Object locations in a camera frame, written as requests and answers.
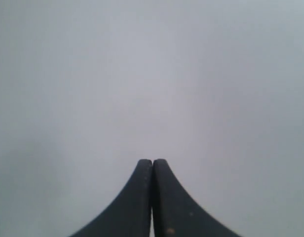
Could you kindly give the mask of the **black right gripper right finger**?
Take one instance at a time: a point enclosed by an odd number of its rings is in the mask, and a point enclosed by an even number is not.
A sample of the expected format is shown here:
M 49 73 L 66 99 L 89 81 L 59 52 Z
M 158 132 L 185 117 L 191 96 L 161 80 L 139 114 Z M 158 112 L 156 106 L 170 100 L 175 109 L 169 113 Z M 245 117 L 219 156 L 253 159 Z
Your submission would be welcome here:
M 153 161 L 152 214 L 156 237 L 237 237 L 188 194 L 165 159 Z

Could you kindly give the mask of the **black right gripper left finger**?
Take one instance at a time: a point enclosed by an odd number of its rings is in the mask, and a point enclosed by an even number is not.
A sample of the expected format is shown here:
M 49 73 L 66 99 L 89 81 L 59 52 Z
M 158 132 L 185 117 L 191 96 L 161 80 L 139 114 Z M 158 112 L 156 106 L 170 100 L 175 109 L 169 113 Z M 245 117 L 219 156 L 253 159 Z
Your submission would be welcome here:
M 74 237 L 148 237 L 151 229 L 152 161 L 138 161 L 129 180 L 112 201 Z

